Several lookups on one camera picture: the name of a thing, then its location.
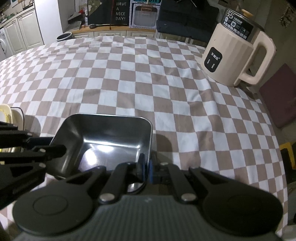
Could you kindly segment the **large white blue-rimmed plate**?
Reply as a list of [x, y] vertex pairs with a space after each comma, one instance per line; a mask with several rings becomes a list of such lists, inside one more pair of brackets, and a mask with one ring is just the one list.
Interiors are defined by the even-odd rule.
[[12, 124], [18, 127], [19, 131], [25, 129], [25, 118], [23, 110], [19, 107], [11, 107]]

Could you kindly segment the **square steel tray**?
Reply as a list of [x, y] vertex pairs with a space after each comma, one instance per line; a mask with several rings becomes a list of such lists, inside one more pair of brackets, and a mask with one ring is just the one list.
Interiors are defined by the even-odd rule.
[[112, 171], [121, 163], [137, 163], [144, 153], [147, 175], [152, 130], [152, 123], [139, 116], [74, 114], [64, 120], [51, 141], [64, 145], [66, 153], [48, 161], [48, 173], [67, 178], [96, 166]]

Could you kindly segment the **cream two-handled bowl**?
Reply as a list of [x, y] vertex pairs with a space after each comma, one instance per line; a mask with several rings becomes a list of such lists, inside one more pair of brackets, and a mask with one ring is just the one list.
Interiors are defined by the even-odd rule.
[[0, 104], [0, 121], [13, 123], [11, 108], [7, 104]]

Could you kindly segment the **checkered tablecloth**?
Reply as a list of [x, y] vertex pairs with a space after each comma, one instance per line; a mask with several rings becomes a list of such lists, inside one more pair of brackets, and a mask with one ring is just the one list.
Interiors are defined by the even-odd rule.
[[1, 103], [52, 136], [76, 113], [141, 116], [160, 161], [203, 167], [269, 191], [288, 211], [278, 142], [258, 97], [217, 83], [203, 48], [142, 37], [55, 42], [1, 61]]

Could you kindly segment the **white washing machine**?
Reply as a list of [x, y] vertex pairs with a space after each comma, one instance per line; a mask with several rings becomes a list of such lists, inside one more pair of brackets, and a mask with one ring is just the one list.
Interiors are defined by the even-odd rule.
[[1, 29], [1, 32], [0, 32], [0, 48], [1, 48], [0, 60], [3, 61], [8, 57], [8, 50], [9, 50], [3, 28]]

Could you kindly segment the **white kitchen cabinet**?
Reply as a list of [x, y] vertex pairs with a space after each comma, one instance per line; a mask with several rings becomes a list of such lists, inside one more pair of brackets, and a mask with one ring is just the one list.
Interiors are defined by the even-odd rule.
[[44, 44], [34, 8], [17, 14], [5, 23], [4, 33], [12, 55]]

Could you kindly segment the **dark grey trash bin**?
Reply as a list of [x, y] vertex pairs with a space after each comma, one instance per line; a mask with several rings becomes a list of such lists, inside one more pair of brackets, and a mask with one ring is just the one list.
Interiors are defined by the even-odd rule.
[[61, 42], [61, 41], [65, 41], [65, 40], [70, 40], [73, 39], [73, 35], [71, 32], [65, 32], [63, 34], [60, 34], [57, 38], [56, 41], [57, 42]]

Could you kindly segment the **cream electric kettle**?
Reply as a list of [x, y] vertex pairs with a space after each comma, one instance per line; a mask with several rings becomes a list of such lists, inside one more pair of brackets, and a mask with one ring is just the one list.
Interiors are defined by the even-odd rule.
[[[266, 54], [257, 73], [251, 76], [247, 70], [261, 47]], [[241, 81], [257, 85], [275, 54], [276, 46], [262, 26], [227, 8], [202, 55], [201, 68], [213, 80], [226, 86], [233, 87]]]

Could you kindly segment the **maroon seat cushion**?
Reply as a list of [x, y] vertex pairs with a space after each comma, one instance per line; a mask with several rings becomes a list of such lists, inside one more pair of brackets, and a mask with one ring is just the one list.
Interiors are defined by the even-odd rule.
[[295, 119], [295, 73], [287, 64], [283, 64], [260, 87], [259, 93], [277, 128], [282, 128]]

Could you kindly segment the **dark blue cushioned bench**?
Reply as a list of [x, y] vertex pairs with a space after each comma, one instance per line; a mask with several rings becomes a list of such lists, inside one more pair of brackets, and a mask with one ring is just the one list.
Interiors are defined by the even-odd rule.
[[156, 30], [208, 43], [217, 25], [219, 9], [208, 1], [162, 1]]

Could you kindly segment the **poizon cardboard box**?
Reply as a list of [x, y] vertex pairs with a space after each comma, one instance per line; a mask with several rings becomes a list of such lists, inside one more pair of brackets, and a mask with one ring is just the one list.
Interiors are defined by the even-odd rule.
[[161, 4], [161, 0], [130, 1], [129, 27], [155, 30]]

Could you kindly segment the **black have a nice day sign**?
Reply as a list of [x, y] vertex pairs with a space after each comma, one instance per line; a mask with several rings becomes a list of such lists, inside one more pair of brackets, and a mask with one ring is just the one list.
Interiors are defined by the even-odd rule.
[[127, 26], [130, 18], [130, 0], [114, 0], [111, 5], [110, 24]]

